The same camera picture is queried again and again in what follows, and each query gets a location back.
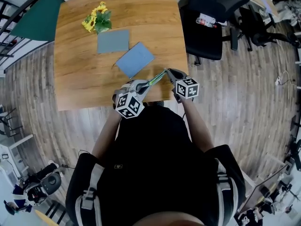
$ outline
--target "metal railing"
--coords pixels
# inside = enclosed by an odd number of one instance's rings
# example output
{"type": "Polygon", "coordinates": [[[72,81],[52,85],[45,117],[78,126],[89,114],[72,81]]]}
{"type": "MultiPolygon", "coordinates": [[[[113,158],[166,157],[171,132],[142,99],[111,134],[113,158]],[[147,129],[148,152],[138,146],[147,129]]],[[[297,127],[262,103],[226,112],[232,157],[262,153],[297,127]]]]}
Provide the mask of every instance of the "metal railing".
{"type": "Polygon", "coordinates": [[[16,21],[16,19],[31,5],[36,3],[38,0],[27,0],[22,6],[20,6],[13,15],[6,21],[6,23],[0,28],[0,36],[3,33],[7,33],[6,37],[0,41],[0,46],[4,46],[4,48],[0,48],[0,66],[9,58],[14,57],[14,54],[21,49],[23,46],[28,44],[31,40],[26,41],[21,44],[17,49],[11,52],[17,45],[19,45],[25,38],[21,38],[18,36],[13,37],[13,39],[9,39],[11,31],[8,27],[12,24],[12,22],[16,21]]]}

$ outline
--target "black shirt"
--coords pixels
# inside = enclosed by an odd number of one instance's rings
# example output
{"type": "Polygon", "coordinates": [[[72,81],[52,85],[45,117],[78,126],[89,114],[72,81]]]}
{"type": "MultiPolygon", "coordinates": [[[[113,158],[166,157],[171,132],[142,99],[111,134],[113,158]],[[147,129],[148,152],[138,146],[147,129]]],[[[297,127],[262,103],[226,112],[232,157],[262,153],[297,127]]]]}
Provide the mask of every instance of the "black shirt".
{"type": "MultiPolygon", "coordinates": [[[[244,180],[227,145],[203,153],[190,141],[182,118],[164,107],[146,107],[139,117],[122,119],[97,184],[103,226],[132,226],[163,211],[188,213],[205,225],[217,225],[215,158],[235,180],[240,205],[244,180]]],[[[73,173],[66,208],[74,222],[75,201],[89,186],[95,163],[101,164],[94,156],[82,154],[73,173]]]]}

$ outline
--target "sunflower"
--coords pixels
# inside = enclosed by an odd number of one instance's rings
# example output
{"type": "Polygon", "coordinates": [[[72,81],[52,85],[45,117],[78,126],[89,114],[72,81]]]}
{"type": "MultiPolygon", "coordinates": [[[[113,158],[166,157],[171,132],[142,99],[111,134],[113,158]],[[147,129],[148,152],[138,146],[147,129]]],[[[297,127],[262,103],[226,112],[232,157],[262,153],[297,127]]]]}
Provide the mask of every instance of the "sunflower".
{"type": "Polygon", "coordinates": [[[105,2],[101,2],[100,5],[99,5],[97,8],[93,9],[91,15],[92,15],[92,16],[96,16],[96,12],[97,12],[97,11],[100,12],[100,13],[104,13],[104,12],[107,11],[107,10],[108,10],[108,9],[107,9],[107,7],[106,7],[106,5],[105,5],[105,2]]]}
{"type": "Polygon", "coordinates": [[[89,20],[83,21],[81,24],[87,29],[89,32],[94,28],[96,23],[96,16],[90,16],[89,20]]]}

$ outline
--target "wooden floor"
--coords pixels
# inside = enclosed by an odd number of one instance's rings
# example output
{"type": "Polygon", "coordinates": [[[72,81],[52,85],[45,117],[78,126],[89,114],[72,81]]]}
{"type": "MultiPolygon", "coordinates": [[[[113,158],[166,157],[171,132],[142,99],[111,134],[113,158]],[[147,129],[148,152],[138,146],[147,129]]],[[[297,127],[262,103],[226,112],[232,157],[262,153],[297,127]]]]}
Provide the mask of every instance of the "wooden floor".
{"type": "MultiPolygon", "coordinates": [[[[277,31],[285,31],[280,24],[277,31]]],[[[299,83],[294,48],[284,42],[254,46],[247,51],[245,39],[239,50],[223,45],[221,61],[203,59],[200,67],[189,66],[200,82],[196,105],[210,129],[215,145],[229,144],[241,168],[253,179],[276,169],[265,153],[283,159],[290,137],[291,118],[297,114],[297,91],[289,83],[275,86],[277,76],[287,70],[299,83]]],[[[74,167],[80,149],[91,151],[111,107],[58,112],[53,83],[53,43],[35,50],[7,69],[0,80],[0,101],[8,110],[16,107],[22,136],[34,138],[19,146],[33,171],[49,159],[74,167]]],[[[188,61],[193,64],[193,57],[188,61]]],[[[182,115],[181,106],[168,102],[182,115]]],[[[64,171],[63,185],[55,194],[64,202],[72,169],[64,171]]]]}

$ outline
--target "hair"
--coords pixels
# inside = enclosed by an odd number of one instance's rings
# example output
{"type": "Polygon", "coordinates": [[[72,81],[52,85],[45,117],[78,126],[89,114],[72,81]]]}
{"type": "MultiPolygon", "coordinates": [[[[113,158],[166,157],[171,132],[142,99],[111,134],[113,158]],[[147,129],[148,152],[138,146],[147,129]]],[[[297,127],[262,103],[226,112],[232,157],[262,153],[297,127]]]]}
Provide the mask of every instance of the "hair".
{"type": "Polygon", "coordinates": [[[291,205],[291,206],[288,208],[288,210],[285,210],[285,213],[290,213],[290,212],[292,211],[292,206],[293,206],[293,205],[291,205]]]}
{"type": "Polygon", "coordinates": [[[13,209],[12,207],[10,207],[6,201],[4,201],[5,204],[5,209],[7,210],[7,212],[11,215],[15,215],[15,209],[13,209]]]}

